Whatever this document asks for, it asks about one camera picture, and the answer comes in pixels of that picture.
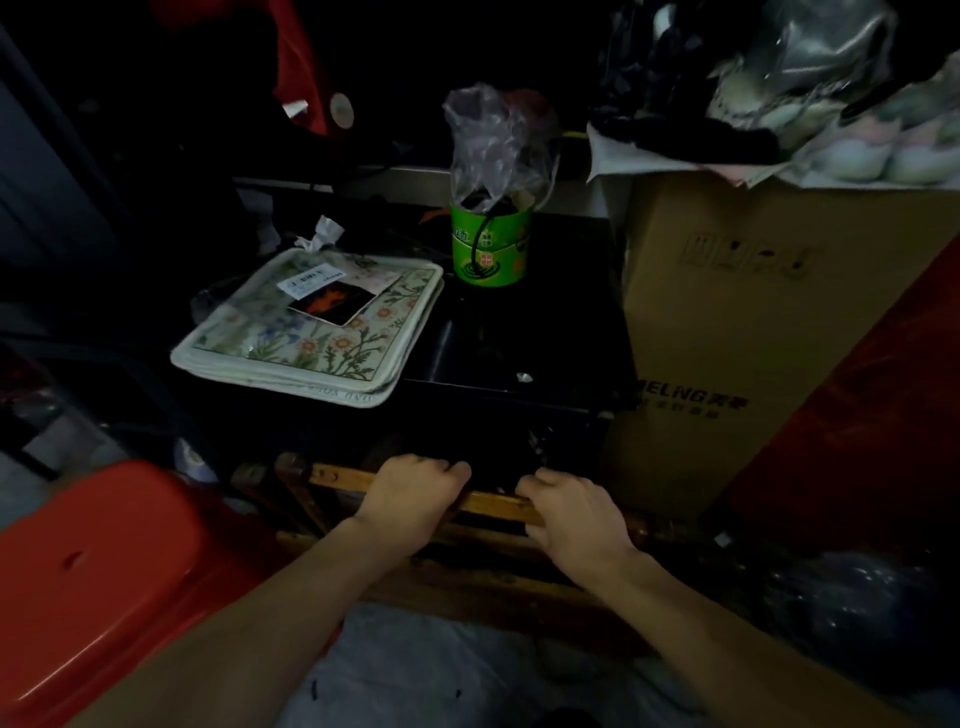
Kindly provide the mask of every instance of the price tag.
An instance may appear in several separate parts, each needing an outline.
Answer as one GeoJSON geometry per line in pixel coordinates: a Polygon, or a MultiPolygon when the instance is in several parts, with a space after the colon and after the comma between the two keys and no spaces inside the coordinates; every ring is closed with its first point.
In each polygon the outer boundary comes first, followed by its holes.
{"type": "Polygon", "coordinates": [[[292,278],[282,280],[276,287],[299,301],[345,275],[339,268],[334,268],[329,263],[321,263],[308,271],[297,273],[292,278]]]}

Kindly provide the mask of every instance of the red fabric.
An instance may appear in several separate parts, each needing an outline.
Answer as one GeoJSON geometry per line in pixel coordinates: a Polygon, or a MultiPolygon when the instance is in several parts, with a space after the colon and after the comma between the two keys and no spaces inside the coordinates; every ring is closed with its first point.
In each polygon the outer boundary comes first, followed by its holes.
{"type": "Polygon", "coordinates": [[[921,549],[960,521],[960,238],[731,483],[795,547],[921,549]]]}
{"type": "Polygon", "coordinates": [[[151,11],[166,30],[176,32],[241,7],[268,13],[276,24],[276,85],[281,104],[303,99],[307,109],[293,122],[320,136],[331,136],[337,127],[327,118],[334,88],[300,23],[293,0],[151,0],[151,11]]]}

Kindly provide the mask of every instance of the red object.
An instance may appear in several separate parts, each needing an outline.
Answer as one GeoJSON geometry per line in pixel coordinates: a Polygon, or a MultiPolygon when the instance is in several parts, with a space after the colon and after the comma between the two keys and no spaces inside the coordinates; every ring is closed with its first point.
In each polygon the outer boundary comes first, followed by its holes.
{"type": "Polygon", "coordinates": [[[62,725],[283,563],[256,517],[193,491],[128,460],[0,533],[0,723],[62,725]]]}
{"type": "Polygon", "coordinates": [[[788,546],[920,553],[960,524],[960,238],[730,484],[788,546]]]}
{"type": "Polygon", "coordinates": [[[150,8],[166,30],[176,32],[209,20],[226,17],[241,7],[268,13],[276,24],[276,85],[281,104],[306,101],[293,122],[320,136],[333,136],[339,127],[329,118],[334,88],[313,52],[293,0],[151,0],[150,8]]]}

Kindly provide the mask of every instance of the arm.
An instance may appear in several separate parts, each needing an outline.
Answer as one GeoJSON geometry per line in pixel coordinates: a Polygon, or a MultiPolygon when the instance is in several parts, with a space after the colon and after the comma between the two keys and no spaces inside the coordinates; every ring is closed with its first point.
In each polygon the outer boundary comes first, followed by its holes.
{"type": "Polygon", "coordinates": [[[545,527],[527,533],[574,582],[602,599],[731,728],[912,725],[847,679],[794,652],[673,578],[630,542],[607,491],[541,469],[516,491],[545,527]]]}
{"type": "Polygon", "coordinates": [[[469,477],[467,463],[388,460],[354,517],[138,667],[70,728],[273,725],[348,607],[426,546],[469,477]]]}

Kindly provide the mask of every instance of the red plastic stool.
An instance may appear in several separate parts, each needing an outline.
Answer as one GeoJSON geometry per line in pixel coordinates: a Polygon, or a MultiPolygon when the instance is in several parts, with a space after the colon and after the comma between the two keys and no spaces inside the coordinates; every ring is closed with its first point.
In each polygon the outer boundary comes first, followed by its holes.
{"type": "Polygon", "coordinates": [[[62,725],[280,565],[238,554],[191,491],[128,460],[0,533],[0,724],[62,725]]]}

